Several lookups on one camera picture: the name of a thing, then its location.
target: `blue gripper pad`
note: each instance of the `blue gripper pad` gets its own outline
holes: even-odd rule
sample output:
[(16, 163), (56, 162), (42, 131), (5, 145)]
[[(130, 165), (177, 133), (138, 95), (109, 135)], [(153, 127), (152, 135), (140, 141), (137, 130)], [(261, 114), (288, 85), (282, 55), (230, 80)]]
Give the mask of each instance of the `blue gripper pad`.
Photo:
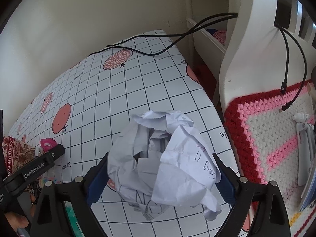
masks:
[(222, 178), (219, 183), (216, 183), (216, 187), (221, 194), (224, 202), (234, 205), (236, 203), (235, 189), (220, 167), (219, 171), (221, 172)]
[(88, 193), (87, 193), (87, 204), (91, 206), (93, 203), (97, 202), (109, 180), (107, 175), (107, 162), (100, 168), (96, 177), (92, 180)]

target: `grid pattern tablecloth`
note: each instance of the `grid pattern tablecloth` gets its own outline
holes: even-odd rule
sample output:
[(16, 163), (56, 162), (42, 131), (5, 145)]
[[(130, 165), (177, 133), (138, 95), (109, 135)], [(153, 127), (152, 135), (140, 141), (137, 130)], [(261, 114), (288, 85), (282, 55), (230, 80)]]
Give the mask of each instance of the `grid pattern tablecloth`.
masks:
[[(152, 31), (146, 34), (161, 33)], [(154, 53), (170, 45), (168, 37), (136, 38), (124, 44)], [(216, 109), (183, 56), (174, 46), (155, 57), (110, 49), (82, 60), (49, 84), (21, 114), (10, 135), (38, 148), (43, 138), (65, 147), (65, 155), (45, 176), (69, 182), (85, 175), (110, 150), (131, 114), (148, 110), (180, 110), (199, 129), (210, 150), (238, 173), (233, 151)], [(108, 236), (187, 237), (214, 236), (230, 211), (216, 186), (222, 213), (206, 222), (201, 205), (170, 207), (146, 221), (143, 215), (106, 187), (92, 205)]]

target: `white crochet yarn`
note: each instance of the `white crochet yarn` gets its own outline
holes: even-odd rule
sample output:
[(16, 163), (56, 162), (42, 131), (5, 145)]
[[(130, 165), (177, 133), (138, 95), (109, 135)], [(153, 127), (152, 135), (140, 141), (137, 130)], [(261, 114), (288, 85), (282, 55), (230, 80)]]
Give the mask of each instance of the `white crochet yarn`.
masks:
[[(250, 115), (246, 121), (246, 124), (249, 125), (249, 131), (252, 132), (251, 137), (255, 139), (254, 144), (258, 147), (257, 152), (260, 155), (258, 160), (261, 161), (260, 166), (266, 176), (265, 180), (277, 181), (285, 201), (290, 223), (291, 220), (294, 221), (293, 217), (298, 212), (300, 196), (303, 191), (303, 187), (297, 186), (298, 148), (292, 150), (285, 159), (279, 162), (279, 165), (272, 169), (267, 164), (267, 157), (296, 135), (296, 122), (292, 116), (298, 111), (306, 111), (313, 115), (312, 99), (308, 93), (300, 95), (293, 105), (284, 112), (279, 112), (279, 108), (275, 108), (258, 115)], [(291, 224), (292, 236), (302, 227), (312, 210), (313, 208), (306, 208)]]

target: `cable connector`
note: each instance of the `cable connector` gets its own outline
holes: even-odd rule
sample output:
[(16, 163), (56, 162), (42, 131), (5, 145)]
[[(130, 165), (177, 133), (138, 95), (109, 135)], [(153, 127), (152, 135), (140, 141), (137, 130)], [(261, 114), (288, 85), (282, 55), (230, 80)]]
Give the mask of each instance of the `cable connector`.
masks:
[(285, 95), (286, 93), (286, 88), (287, 88), (287, 84), (286, 84), (286, 80), (283, 81), (282, 85), (281, 85), (281, 89), (280, 89), (280, 92), (282, 95)]
[(286, 111), (292, 104), (293, 104), (292, 101), (287, 102), (286, 104), (282, 106), (282, 108), (280, 108), (280, 112)]

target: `crochet blanket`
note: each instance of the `crochet blanket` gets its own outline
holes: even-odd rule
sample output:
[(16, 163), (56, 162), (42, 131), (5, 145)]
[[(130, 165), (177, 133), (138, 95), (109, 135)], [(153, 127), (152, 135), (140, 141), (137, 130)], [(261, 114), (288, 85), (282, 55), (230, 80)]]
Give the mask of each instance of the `crochet blanket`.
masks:
[(305, 85), (286, 111), (280, 108), (296, 95), (300, 83), (280, 90), (252, 94), (234, 99), (225, 111), (226, 126), (236, 147), (243, 175), (254, 183), (277, 181), (287, 209), (291, 236), (302, 236), (315, 218), (316, 207), (298, 212), (304, 186), (297, 185), (298, 143), (296, 122), (298, 111), (310, 115), (314, 124), (312, 99)]

